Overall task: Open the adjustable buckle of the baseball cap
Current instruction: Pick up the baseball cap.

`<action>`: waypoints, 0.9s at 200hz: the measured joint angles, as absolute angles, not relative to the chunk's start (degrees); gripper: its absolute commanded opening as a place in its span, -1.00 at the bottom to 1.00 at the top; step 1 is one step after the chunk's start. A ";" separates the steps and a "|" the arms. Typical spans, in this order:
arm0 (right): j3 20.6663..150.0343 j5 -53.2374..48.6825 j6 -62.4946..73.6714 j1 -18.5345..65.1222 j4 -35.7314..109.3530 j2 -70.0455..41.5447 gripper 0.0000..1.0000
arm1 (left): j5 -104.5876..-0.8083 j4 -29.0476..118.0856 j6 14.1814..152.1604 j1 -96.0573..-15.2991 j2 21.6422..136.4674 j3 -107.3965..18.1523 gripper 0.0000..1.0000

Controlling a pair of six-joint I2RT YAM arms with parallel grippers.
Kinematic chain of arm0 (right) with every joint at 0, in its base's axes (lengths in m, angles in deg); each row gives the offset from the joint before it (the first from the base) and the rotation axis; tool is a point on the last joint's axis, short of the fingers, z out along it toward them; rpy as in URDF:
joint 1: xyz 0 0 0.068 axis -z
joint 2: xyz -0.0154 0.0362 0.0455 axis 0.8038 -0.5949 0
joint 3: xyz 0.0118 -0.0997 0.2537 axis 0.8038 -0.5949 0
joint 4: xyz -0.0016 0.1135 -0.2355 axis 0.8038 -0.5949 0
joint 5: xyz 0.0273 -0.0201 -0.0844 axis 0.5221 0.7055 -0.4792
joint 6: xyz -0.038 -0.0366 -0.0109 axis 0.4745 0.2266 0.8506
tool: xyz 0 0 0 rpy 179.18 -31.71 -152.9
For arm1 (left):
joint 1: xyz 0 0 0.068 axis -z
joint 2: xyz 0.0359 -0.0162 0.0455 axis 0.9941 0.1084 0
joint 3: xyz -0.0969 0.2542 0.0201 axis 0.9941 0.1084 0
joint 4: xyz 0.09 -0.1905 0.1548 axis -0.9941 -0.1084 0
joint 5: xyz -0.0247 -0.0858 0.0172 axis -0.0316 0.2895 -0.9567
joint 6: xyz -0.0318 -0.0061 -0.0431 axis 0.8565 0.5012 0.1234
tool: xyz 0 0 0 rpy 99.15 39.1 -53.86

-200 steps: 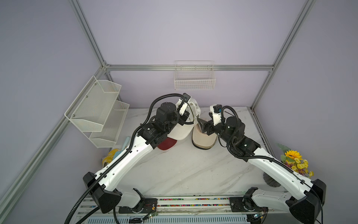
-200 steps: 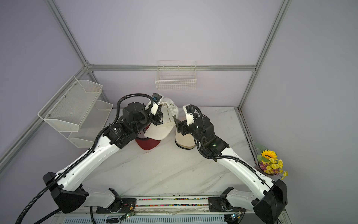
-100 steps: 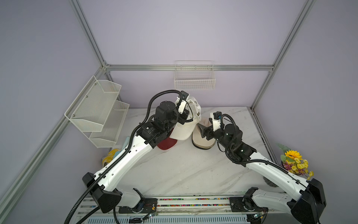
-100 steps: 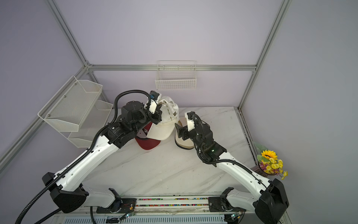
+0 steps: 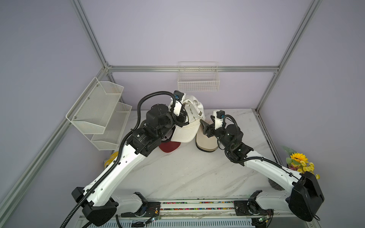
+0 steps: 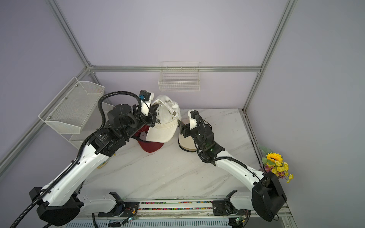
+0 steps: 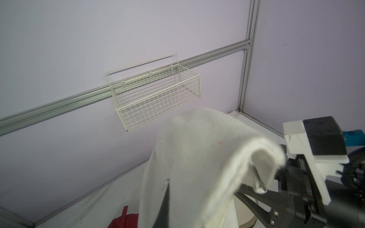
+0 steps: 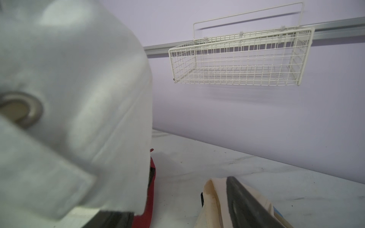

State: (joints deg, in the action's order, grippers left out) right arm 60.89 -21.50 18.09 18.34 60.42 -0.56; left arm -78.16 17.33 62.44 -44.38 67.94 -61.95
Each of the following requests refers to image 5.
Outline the white baseball cap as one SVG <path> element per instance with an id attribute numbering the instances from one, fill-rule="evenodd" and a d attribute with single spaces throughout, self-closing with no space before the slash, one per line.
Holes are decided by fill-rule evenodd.
<path id="1" fill-rule="evenodd" d="M 172 142 L 189 143 L 192 141 L 199 129 L 200 120 L 205 120 L 203 104 L 192 95 L 185 93 L 185 98 L 182 103 L 182 110 L 186 111 L 189 117 L 188 125 L 176 125 L 172 135 Z"/>

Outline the dark red baseball cap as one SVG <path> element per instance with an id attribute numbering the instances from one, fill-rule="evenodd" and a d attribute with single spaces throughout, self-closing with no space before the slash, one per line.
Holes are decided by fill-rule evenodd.
<path id="1" fill-rule="evenodd" d="M 177 150 L 180 147 L 180 142 L 162 142 L 159 145 L 160 150 L 162 150 L 164 153 L 171 153 L 175 150 Z"/>

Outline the yellow object behind arm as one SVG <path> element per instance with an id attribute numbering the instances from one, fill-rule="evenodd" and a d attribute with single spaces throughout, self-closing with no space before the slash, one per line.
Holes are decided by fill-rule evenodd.
<path id="1" fill-rule="evenodd" d="M 119 152 L 114 152 L 110 157 L 104 160 L 104 168 L 106 169 L 118 157 Z"/>

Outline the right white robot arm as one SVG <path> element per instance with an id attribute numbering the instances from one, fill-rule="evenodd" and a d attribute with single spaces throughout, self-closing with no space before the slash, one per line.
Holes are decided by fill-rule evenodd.
<path id="1" fill-rule="evenodd" d="M 230 162 L 261 173 L 286 192 L 279 196 L 257 190 L 251 195 L 249 208 L 290 211 L 307 222 L 319 219 L 317 212 L 325 198 L 314 174 L 294 171 L 259 154 L 242 142 L 243 133 L 236 123 L 219 128 L 204 120 L 200 123 L 204 135 L 215 137 L 223 145 Z"/>

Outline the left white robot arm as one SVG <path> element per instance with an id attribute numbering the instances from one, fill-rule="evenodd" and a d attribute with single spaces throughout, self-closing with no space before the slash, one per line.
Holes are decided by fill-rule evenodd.
<path id="1" fill-rule="evenodd" d="M 204 118 L 203 111 L 195 110 L 187 102 L 172 102 L 169 106 L 153 105 L 146 113 L 144 124 L 141 124 L 141 112 L 138 111 L 136 126 L 121 141 L 117 157 L 93 182 L 86 187 L 77 187 L 72 192 L 77 204 L 67 218 L 82 208 L 88 225 L 99 227 L 120 209 L 141 212 L 145 205 L 140 193 L 136 192 L 122 200 L 113 195 L 115 190 L 135 166 L 165 143 L 165 136 L 170 135 L 168 140 L 174 143 L 188 143 L 195 138 L 200 119 Z"/>

